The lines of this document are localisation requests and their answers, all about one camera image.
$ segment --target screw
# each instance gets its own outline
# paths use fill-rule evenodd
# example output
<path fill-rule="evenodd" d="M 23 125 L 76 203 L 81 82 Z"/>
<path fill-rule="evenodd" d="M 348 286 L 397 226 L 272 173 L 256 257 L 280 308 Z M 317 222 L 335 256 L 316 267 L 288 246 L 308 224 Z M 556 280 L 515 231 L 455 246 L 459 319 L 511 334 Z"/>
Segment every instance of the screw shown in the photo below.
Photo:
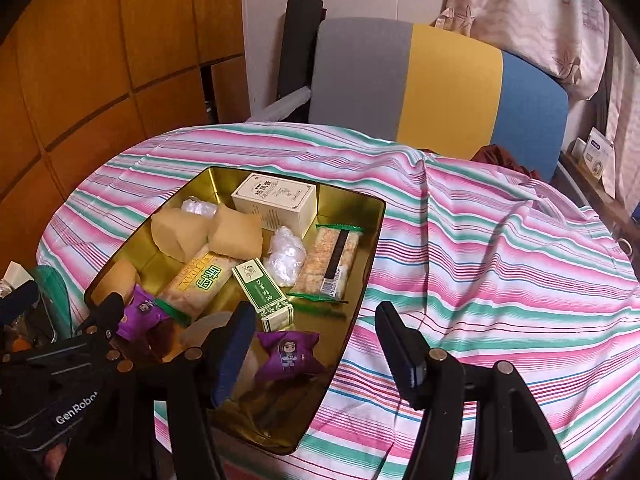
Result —
<path fill-rule="evenodd" d="M 124 361 L 120 361 L 116 368 L 119 372 L 125 374 L 133 370 L 133 363 L 128 359 L 125 359 Z"/>
<path fill-rule="evenodd" d="M 513 365 L 508 361 L 500 361 L 498 363 L 498 370 L 505 375 L 509 375 L 513 372 Z"/>
<path fill-rule="evenodd" d="M 120 357 L 120 352 L 118 352 L 116 349 L 109 350 L 107 352 L 107 360 L 108 361 L 115 361 L 119 357 Z"/>
<path fill-rule="evenodd" d="M 447 358 L 447 352 L 442 348 L 432 348 L 429 350 L 429 357 L 434 361 L 444 361 Z"/>
<path fill-rule="evenodd" d="M 184 358 L 187 361 L 197 361 L 202 357 L 202 348 L 199 346 L 192 346 L 184 351 Z"/>

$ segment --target purple candy wrapper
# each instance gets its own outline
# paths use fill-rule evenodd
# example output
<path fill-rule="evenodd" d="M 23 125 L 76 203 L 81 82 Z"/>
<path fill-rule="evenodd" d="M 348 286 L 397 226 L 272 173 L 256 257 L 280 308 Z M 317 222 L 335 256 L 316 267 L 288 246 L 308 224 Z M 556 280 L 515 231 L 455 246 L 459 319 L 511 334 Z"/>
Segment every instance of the purple candy wrapper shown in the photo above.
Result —
<path fill-rule="evenodd" d="M 154 303 L 154 297 L 144 288 L 136 285 L 130 303 L 124 309 L 124 316 L 118 324 L 118 335 L 129 342 L 140 339 L 165 319 L 171 319 L 164 310 Z"/>
<path fill-rule="evenodd" d="M 255 375 L 257 383 L 289 379 L 299 374 L 318 375 L 324 367 L 314 357 L 313 348 L 320 339 L 315 332 L 260 332 L 262 347 L 270 354 Z"/>

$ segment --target tablecloth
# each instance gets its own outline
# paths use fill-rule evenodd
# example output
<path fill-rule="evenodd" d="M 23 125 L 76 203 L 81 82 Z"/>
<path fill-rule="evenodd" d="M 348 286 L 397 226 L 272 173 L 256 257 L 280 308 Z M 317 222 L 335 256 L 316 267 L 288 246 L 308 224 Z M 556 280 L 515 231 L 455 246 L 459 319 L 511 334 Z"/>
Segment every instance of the tablecloth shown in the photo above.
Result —
<path fill-rule="evenodd" d="M 425 154 L 328 126 L 184 128 L 146 140 L 89 176 L 55 213 L 38 261 L 65 278 L 73 314 L 127 237 L 210 165 L 309 178 L 386 201 L 358 319 L 298 449 L 273 456 L 216 432 L 230 479 L 391 479 L 421 414 L 399 399 L 373 314 L 404 322 L 462 362 L 514 363 L 586 479 L 640 420 L 640 288 L 596 213 L 510 170 Z M 456 480 L 470 466 L 465 408 Z M 166 412 L 156 431 L 170 447 Z"/>

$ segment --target orange wooden wall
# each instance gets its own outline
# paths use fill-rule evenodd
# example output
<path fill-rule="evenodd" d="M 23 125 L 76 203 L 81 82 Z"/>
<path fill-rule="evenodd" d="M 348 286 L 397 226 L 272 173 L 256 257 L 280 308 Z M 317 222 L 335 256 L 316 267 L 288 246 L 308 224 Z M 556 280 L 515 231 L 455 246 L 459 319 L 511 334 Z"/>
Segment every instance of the orange wooden wall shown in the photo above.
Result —
<path fill-rule="evenodd" d="M 32 0 L 0 44 L 0 275 L 29 267 L 91 172 L 174 128 L 249 115 L 241 0 Z"/>

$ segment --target small carton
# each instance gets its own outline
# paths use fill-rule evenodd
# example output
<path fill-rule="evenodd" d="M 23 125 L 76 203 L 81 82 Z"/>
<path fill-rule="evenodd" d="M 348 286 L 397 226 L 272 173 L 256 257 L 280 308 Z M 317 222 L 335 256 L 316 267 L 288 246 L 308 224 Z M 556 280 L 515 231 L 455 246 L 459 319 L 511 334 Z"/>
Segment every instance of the small carton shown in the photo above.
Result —
<path fill-rule="evenodd" d="M 596 130 L 596 128 L 592 128 L 580 163 L 584 165 L 596 179 L 599 179 L 612 154 L 613 143 Z"/>
<path fill-rule="evenodd" d="M 254 306 L 262 329 L 276 332 L 293 323 L 293 305 L 254 258 L 233 268 L 234 276 Z"/>
<path fill-rule="evenodd" d="M 300 238 L 318 214 L 316 186 L 277 176 L 252 173 L 231 198 L 238 211 L 260 215 L 264 229 L 284 225 Z"/>

